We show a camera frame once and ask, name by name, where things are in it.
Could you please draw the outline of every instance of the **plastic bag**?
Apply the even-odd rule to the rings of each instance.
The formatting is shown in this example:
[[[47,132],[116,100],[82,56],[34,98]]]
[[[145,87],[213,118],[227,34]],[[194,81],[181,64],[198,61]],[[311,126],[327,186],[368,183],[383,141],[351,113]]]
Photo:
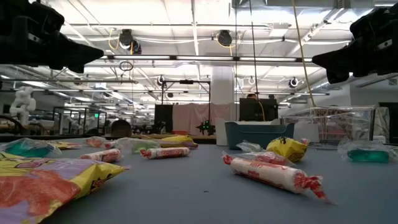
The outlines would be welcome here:
[[[249,152],[242,154],[234,154],[232,157],[239,157],[243,159],[250,159],[258,162],[268,162],[282,166],[294,166],[295,164],[290,160],[280,156],[274,152]]]
[[[107,140],[102,137],[93,136],[90,138],[86,138],[85,142],[87,145],[89,145],[91,147],[101,147],[103,143],[107,142]]]
[[[105,148],[116,148],[121,151],[131,150],[133,153],[139,153],[141,149],[160,148],[160,144],[151,140],[121,138],[113,142],[105,143]]]
[[[0,146],[0,152],[23,157],[46,157],[50,153],[61,155],[59,148],[43,140],[22,138]]]
[[[304,140],[305,144],[291,138],[279,137],[268,144],[266,151],[279,154],[292,162],[298,162],[304,157],[308,148],[309,141]]]
[[[166,159],[188,156],[191,153],[191,150],[187,147],[176,147],[147,150],[142,149],[140,153],[147,159]]]
[[[0,223],[39,223],[124,170],[91,159],[24,158],[0,152]]]
[[[353,162],[397,162],[398,147],[383,145],[373,141],[352,141],[347,137],[343,138],[338,147],[338,153],[343,160]]]
[[[242,143],[237,144],[236,147],[245,152],[261,152],[264,150],[259,144],[251,143],[246,140],[243,140]]]
[[[193,142],[193,139],[189,136],[172,136],[156,140],[162,147],[187,147],[190,149],[196,149],[198,144]]]
[[[299,169],[238,158],[228,154],[224,154],[223,159],[224,163],[230,165],[236,174],[280,189],[289,190],[296,194],[301,194],[306,189],[310,189],[318,198],[331,203],[322,190],[322,177],[307,176],[304,171]]]
[[[100,152],[93,152],[89,154],[83,154],[80,159],[94,159],[102,162],[114,162],[119,161],[123,158],[123,155],[119,149],[108,149]]]

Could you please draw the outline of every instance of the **yellow plastic bag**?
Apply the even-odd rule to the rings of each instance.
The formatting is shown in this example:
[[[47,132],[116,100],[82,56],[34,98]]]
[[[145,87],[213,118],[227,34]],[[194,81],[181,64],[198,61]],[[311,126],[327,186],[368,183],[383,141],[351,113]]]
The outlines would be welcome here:
[[[303,144],[291,138],[279,137],[272,140],[266,151],[279,154],[292,162],[297,162],[304,157],[308,144]]]
[[[41,222],[125,169],[91,159],[25,158],[0,152],[0,223]]]
[[[187,147],[190,149],[198,147],[198,144],[194,143],[191,137],[181,135],[163,138],[158,140],[158,143],[162,147]]]

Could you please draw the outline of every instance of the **white pillar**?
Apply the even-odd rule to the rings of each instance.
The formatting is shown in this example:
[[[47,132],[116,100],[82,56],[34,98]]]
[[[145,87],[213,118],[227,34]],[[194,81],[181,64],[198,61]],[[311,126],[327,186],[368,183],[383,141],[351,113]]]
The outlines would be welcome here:
[[[232,67],[213,67],[210,101],[214,104],[229,104],[234,102],[234,75]]]

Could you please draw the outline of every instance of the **blue storage bin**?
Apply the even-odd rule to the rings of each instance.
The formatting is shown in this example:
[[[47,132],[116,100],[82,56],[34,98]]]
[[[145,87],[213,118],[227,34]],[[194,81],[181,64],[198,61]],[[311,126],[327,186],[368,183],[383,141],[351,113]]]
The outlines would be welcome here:
[[[240,149],[237,144],[246,140],[266,148],[278,137],[293,138],[294,124],[281,125],[251,125],[225,122],[226,139],[230,149]]]

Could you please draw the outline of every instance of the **gray table surface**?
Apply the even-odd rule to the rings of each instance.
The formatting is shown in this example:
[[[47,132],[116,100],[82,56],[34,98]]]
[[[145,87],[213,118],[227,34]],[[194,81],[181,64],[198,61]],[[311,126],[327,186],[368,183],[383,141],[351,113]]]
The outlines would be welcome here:
[[[63,151],[75,158],[98,149]],[[131,170],[59,208],[43,223],[396,223],[398,165],[353,164],[336,151],[309,149],[296,168],[323,176],[328,205],[234,175],[226,147],[199,145],[189,157],[147,160],[129,151]]]

